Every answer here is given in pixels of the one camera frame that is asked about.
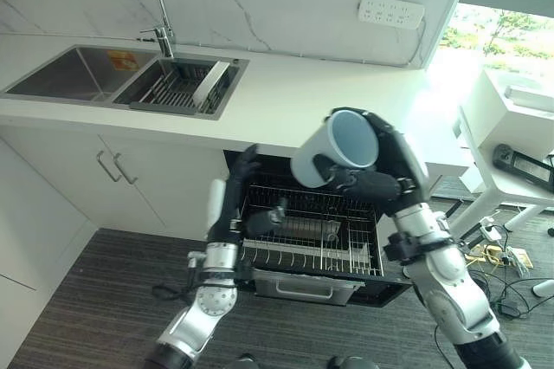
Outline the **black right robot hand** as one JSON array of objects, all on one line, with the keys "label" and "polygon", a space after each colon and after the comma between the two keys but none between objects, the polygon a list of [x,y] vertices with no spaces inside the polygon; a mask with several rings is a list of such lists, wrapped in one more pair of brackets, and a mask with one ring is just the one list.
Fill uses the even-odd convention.
[{"label": "black right robot hand", "polygon": [[357,113],[377,136],[378,156],[364,169],[342,166],[324,154],[313,157],[325,187],[337,194],[375,204],[386,216],[429,201],[428,168],[405,135],[367,110],[346,107]]}]

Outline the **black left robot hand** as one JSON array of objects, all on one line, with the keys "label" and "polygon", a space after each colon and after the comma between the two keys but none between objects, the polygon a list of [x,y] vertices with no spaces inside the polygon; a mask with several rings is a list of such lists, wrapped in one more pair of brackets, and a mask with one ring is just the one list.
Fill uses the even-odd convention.
[{"label": "black left robot hand", "polygon": [[261,163],[256,161],[258,145],[252,144],[244,150],[232,165],[225,181],[222,208],[216,222],[210,227],[208,243],[240,244],[244,238],[255,238],[273,234],[285,221],[287,201],[282,199],[271,210],[263,210],[244,218],[242,206],[243,190]]}]

